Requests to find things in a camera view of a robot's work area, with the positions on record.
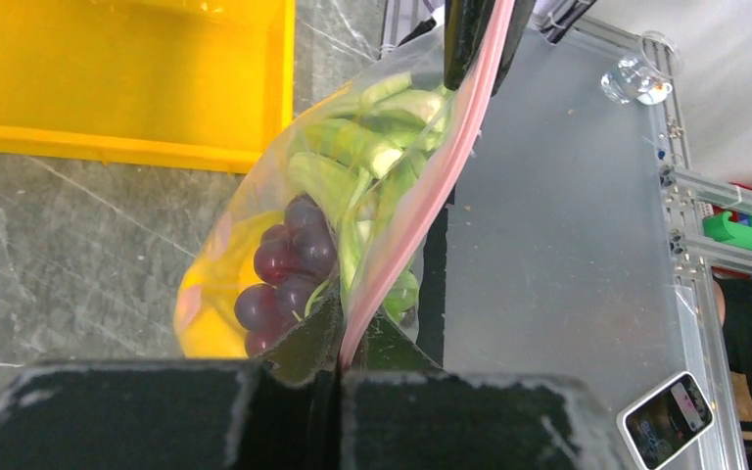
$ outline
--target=red grape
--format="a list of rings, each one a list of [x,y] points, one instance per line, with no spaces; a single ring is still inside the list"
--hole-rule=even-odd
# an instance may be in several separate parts
[[[247,355],[254,357],[260,353],[263,353],[270,346],[274,345],[281,335],[274,330],[268,331],[249,331],[246,338],[244,338],[244,348],[246,348]]]
[[[304,317],[306,302],[309,300],[318,283],[303,276],[291,276],[275,290],[275,298],[278,301],[278,311],[282,315],[292,316],[295,312]]]
[[[307,193],[303,193],[303,194],[300,194],[300,195],[296,196],[295,198],[293,198],[292,201],[290,201],[290,203],[295,203],[296,201],[304,201],[305,203],[307,203],[307,204],[309,204],[311,206],[318,207],[318,204],[316,204],[315,201],[314,201],[314,199],[311,198],[309,196],[309,194],[307,194]]]
[[[275,240],[278,238],[286,239],[288,236],[287,227],[282,223],[276,223],[263,232],[263,235],[260,236],[260,242],[268,242],[269,240]]]
[[[304,227],[293,238],[293,249],[298,257],[299,267],[326,279],[336,265],[336,246],[330,230],[323,223],[313,223]]]
[[[268,350],[288,331],[298,324],[296,318],[291,314],[289,317],[278,317],[277,323],[262,331],[248,331],[244,338],[244,348],[247,355],[253,357]]]
[[[325,223],[324,214],[311,200],[296,198],[284,210],[284,224],[292,233],[318,222]]]
[[[255,273],[261,281],[273,286],[292,273],[296,262],[289,241],[280,238],[260,244],[255,251]]]
[[[278,327],[281,314],[278,313],[275,288],[269,284],[256,284],[245,289],[235,302],[235,316],[247,330]]]

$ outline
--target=yellow plastic tray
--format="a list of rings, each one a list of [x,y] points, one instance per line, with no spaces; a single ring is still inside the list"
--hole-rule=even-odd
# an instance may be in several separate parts
[[[0,1],[0,152],[247,172],[294,34],[295,0]]]

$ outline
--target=green object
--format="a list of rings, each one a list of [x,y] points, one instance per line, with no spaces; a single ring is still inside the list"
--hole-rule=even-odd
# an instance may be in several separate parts
[[[388,316],[399,323],[407,310],[419,302],[419,281],[409,270],[404,270],[391,288],[382,307]]]
[[[410,149],[405,152],[404,160],[410,166],[413,171],[413,175],[416,179],[422,177],[422,171],[425,170],[425,164],[428,162],[428,158],[422,154],[418,149]]]
[[[311,150],[352,169],[366,167],[376,178],[384,178],[401,159],[402,148],[383,135],[347,119],[325,119],[303,130]]]
[[[412,81],[410,72],[406,71],[389,76],[378,83],[374,83],[361,92],[361,96],[359,97],[360,106],[366,110],[385,98],[406,89],[411,85]]]
[[[388,118],[405,121],[422,127],[430,124],[446,106],[443,95],[423,90],[405,90],[380,101],[368,111],[372,118]],[[447,122],[439,119],[434,122],[435,132],[444,132]]]
[[[445,137],[440,132],[428,131],[424,126],[385,117],[363,117],[362,123],[368,129],[383,134],[388,140],[407,149],[417,147],[430,152],[443,143]]]
[[[333,228],[341,222],[358,184],[344,165],[310,152],[299,152],[290,158],[287,177],[313,198]]]
[[[705,236],[752,251],[752,226],[734,222],[730,220],[732,216],[733,212],[724,211],[702,220]]]
[[[342,278],[342,299],[347,299],[347,293],[353,286],[355,270],[361,263],[361,252],[364,249],[358,239],[358,229],[355,221],[346,216],[339,224],[336,232],[339,244],[339,271]]]
[[[379,206],[372,227],[374,238],[381,235],[394,219],[394,212],[397,210],[400,199],[416,184],[417,180],[413,167],[408,162],[402,161],[381,181]]]

